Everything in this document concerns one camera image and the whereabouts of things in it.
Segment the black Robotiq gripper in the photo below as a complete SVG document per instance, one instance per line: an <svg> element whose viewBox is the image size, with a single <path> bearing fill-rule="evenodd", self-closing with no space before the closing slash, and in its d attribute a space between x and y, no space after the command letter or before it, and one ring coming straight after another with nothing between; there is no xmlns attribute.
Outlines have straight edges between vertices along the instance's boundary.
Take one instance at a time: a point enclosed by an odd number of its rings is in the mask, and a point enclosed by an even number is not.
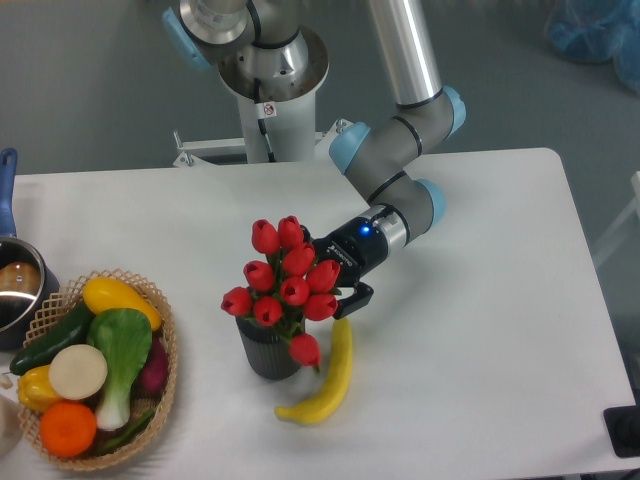
<svg viewBox="0 0 640 480"><path fill-rule="evenodd" d="M340 266L336 287L353 287L353 293L338 300L333 318L338 320L367 306L374 295L360 279L380 265L389 254L383 231L365 217L356 217L322 238L313 237L300 225L303 240L314 246L320 261L334 260Z"/></svg>

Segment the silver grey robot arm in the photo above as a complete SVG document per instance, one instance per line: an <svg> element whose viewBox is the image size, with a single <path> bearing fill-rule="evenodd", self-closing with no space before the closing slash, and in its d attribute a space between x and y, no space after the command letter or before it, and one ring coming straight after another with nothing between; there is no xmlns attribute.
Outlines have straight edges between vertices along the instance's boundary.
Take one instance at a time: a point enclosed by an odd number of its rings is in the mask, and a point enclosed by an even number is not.
<svg viewBox="0 0 640 480"><path fill-rule="evenodd" d="M341 266L337 287L352 294L337 303L339 319L366 306L373 290L362 277L438 223L442 191L412 179L408 164L450 137L465 121L460 95L442 84L418 1L370 1L397 113L372 129L358 122L331 143L329 156L365 200L365 212L313 240L321 260Z"/></svg>

